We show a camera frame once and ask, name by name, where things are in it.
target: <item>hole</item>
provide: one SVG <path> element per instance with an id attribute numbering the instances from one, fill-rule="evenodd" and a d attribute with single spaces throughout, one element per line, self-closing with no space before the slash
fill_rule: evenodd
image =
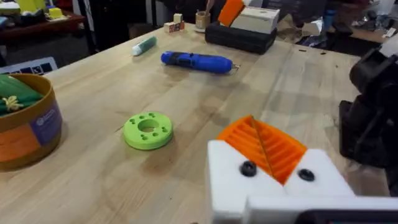
<path id="1" fill-rule="evenodd" d="M 159 127 L 159 123 L 154 119 L 147 119 L 138 123 L 138 129 L 143 132 L 153 132 L 157 127 Z"/>
<path id="2" fill-rule="evenodd" d="M 308 182 L 312 182 L 315 180 L 315 175 L 309 169 L 300 169 L 298 171 L 298 176 Z"/>
<path id="3" fill-rule="evenodd" d="M 245 161 L 239 168 L 241 174 L 246 177 L 254 177 L 257 174 L 257 167 L 252 161 Z"/>

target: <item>label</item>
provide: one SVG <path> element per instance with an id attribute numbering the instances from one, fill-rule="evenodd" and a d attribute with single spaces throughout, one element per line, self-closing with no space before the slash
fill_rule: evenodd
<path id="1" fill-rule="evenodd" d="M 29 124 L 0 133 L 0 162 L 20 158 L 39 148 Z"/>
<path id="2" fill-rule="evenodd" d="M 32 131 L 42 146 L 58 134 L 61 124 L 62 117 L 57 102 L 54 102 L 47 112 L 30 122 Z"/>
<path id="3" fill-rule="evenodd" d="M 0 162 L 26 156 L 46 145 L 59 132 L 62 117 L 56 102 L 33 121 L 0 133 Z"/>

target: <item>white box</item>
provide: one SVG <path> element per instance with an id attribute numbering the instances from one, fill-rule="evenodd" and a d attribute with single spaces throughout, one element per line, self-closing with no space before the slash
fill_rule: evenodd
<path id="1" fill-rule="evenodd" d="M 278 24 L 279 9 L 245 7 L 231 27 L 271 34 Z"/>
<path id="2" fill-rule="evenodd" d="M 174 14 L 173 22 L 175 22 L 176 24 L 182 22 L 182 14 L 179 14 L 179 13 Z"/>

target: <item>blue screwdriver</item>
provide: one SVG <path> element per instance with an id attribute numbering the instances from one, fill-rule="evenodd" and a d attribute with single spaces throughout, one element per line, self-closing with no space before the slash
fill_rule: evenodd
<path id="1" fill-rule="evenodd" d="M 178 65 L 214 73 L 226 73 L 233 68 L 239 68 L 230 59 L 215 55 L 166 51 L 161 59 L 166 65 Z"/>

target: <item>green washer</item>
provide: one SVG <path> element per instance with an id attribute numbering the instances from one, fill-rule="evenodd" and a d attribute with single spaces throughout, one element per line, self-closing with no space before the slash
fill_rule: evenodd
<path id="1" fill-rule="evenodd" d="M 136 149 L 157 149 L 171 140 L 173 124 L 161 113 L 141 113 L 124 123 L 123 136 L 127 144 Z"/>

